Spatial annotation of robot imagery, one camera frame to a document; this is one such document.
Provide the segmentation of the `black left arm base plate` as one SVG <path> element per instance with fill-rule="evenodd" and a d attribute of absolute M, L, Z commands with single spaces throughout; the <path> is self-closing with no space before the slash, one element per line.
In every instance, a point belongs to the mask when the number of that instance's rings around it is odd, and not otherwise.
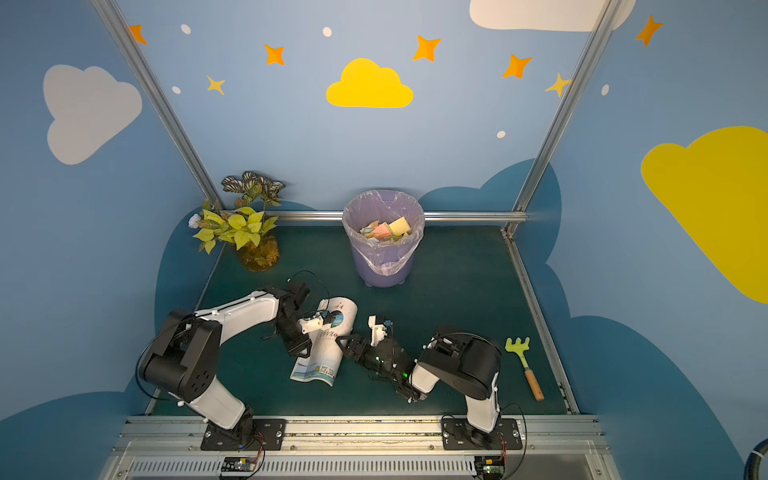
<path fill-rule="evenodd" d="M 246 417 L 233 429 L 209 423 L 201 441 L 202 451 L 279 451 L 287 421 L 281 418 Z"/>

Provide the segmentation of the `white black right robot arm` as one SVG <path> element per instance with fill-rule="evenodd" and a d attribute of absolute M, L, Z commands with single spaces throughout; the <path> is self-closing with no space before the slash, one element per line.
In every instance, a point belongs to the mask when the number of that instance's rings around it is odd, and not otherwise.
<path fill-rule="evenodd" d="M 360 334 L 336 339 L 345 358 L 388 381 L 410 403 L 426 399 L 443 382 L 464 396 L 471 433 L 496 430 L 501 352 L 490 340 L 441 324 L 414 358 L 395 339 L 392 321 L 372 316 L 369 328 L 368 339 Z"/>

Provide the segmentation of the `science magazine book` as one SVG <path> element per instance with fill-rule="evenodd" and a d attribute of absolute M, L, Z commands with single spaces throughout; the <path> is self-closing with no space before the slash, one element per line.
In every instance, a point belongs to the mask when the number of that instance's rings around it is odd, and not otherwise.
<path fill-rule="evenodd" d="M 296 360 L 290 379 L 303 383 L 322 381 L 332 387 L 343 357 L 335 339 L 339 335 L 349 335 L 352 332 L 358 307 L 351 299 L 333 297 L 320 301 L 317 312 L 321 311 L 336 313 L 334 326 L 326 331 L 309 334 L 312 340 L 311 355 Z"/>

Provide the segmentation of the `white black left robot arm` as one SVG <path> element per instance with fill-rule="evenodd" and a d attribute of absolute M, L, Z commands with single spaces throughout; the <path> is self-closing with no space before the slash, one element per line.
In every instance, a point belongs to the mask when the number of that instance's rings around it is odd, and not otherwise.
<path fill-rule="evenodd" d="M 248 417 L 246 405 L 217 379 L 220 347 L 260 324 L 270 324 L 289 355 L 307 358 L 310 334 L 331 326 L 327 308 L 299 313 L 309 295 L 305 283 L 268 287 L 211 309 L 169 314 L 161 331 L 139 357 L 136 376 L 168 393 L 224 432 L 235 432 Z"/>

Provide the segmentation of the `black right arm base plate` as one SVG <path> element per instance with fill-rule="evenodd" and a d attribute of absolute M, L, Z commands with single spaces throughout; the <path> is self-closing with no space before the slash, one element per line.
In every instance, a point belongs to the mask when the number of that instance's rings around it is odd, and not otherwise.
<path fill-rule="evenodd" d="M 439 420 L 445 450 L 522 450 L 525 432 L 514 418 L 501 418 L 495 429 L 484 432 L 466 418 L 445 415 Z"/>

